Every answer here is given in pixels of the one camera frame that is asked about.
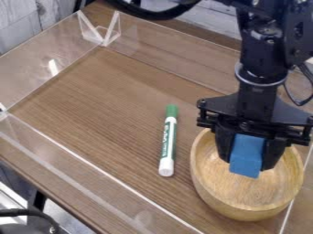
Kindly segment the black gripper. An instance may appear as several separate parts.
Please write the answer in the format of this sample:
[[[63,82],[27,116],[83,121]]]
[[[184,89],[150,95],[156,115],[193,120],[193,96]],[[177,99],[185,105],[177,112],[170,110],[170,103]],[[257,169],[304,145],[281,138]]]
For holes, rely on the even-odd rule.
[[[275,107],[257,101],[240,101],[230,94],[197,101],[197,125],[216,134],[220,158],[230,162],[236,134],[265,138],[263,170],[271,170],[292,144],[309,145],[313,130],[312,114],[276,97]]]

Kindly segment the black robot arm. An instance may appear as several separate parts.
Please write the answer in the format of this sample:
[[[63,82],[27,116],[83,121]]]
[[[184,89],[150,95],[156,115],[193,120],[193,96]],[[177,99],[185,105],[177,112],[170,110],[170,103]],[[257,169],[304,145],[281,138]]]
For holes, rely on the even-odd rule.
[[[236,9],[243,38],[234,66],[236,93],[197,102],[197,125],[216,134],[221,160],[232,163],[240,139],[257,139],[260,169],[276,167],[288,147],[309,145],[313,115],[301,107],[313,101],[313,0],[217,0]],[[277,95],[288,87],[293,69],[312,85],[308,98],[285,102]]]

